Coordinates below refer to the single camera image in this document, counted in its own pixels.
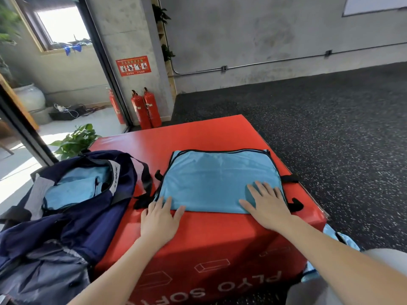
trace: fire extinguisher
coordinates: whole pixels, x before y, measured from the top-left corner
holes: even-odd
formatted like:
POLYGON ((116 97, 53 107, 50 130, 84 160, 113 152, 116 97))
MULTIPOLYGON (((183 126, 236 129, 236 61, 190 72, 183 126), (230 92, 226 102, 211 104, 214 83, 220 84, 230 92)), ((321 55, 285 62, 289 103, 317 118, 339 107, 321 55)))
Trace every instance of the fire extinguisher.
POLYGON ((147 111, 146 105, 144 103, 143 97, 138 95, 134 90, 131 102, 137 114, 138 121, 140 122, 141 129, 150 129, 151 123, 149 118, 149 113, 147 111))
POLYGON ((149 111, 150 121, 153 127, 160 127, 162 125, 160 114, 158 113, 157 103, 155 102, 155 96, 149 92, 147 88, 144 88, 144 101, 149 111))
POLYGON ((116 99, 114 98, 113 92, 111 89, 109 89, 109 100, 113 106, 114 111, 116 112, 116 116, 119 119, 120 124, 125 124, 125 119, 123 118, 123 115, 120 111, 119 105, 116 102, 116 99))

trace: white vase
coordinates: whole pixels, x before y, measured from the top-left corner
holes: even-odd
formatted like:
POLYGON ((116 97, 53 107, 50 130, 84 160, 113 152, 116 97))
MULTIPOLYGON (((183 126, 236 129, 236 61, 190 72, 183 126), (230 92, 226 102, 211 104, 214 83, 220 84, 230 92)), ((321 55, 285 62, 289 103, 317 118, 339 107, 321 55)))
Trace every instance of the white vase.
POLYGON ((45 108, 44 93, 38 87, 34 86, 33 83, 13 90, 27 111, 45 108))

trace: warning sign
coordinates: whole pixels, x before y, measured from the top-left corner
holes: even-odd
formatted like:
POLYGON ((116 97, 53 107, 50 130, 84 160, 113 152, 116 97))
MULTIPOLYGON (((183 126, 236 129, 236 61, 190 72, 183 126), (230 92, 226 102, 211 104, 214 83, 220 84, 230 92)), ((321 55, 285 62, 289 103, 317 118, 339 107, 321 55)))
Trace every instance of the warning sign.
POLYGON ((116 64, 122 77, 151 72, 147 56, 116 60, 116 64))

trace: concrete pillar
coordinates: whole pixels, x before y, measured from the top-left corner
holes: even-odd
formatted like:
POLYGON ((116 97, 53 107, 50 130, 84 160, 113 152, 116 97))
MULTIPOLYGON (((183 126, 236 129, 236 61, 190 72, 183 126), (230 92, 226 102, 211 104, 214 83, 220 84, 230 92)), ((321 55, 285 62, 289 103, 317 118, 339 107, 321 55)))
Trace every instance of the concrete pillar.
POLYGON ((134 123, 138 121, 131 104, 131 91, 142 95, 144 87, 154 93, 161 119, 169 121, 174 103, 151 1, 86 1, 134 123), (148 57, 151 72, 122 77, 116 60, 138 56, 148 57))

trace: hand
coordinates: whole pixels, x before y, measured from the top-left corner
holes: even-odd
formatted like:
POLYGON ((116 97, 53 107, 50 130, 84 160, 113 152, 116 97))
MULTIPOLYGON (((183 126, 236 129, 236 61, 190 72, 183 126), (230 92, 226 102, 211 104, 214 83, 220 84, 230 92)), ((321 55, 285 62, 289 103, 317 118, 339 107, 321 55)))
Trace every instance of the hand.
POLYGON ((148 237, 160 247, 176 235, 180 219, 185 212, 185 206, 180 206, 173 217, 170 213, 172 198, 168 197, 164 206, 163 200, 161 197, 157 202, 153 201, 149 208, 141 213, 141 236, 148 237))
POLYGON ((269 184, 262 184, 259 181, 255 183, 259 191, 250 184, 247 185, 247 188, 256 201, 256 208, 246 200, 239 200, 239 202, 260 225, 266 229, 279 232, 287 224, 287 221, 292 218, 280 189, 278 187, 272 189, 269 184))

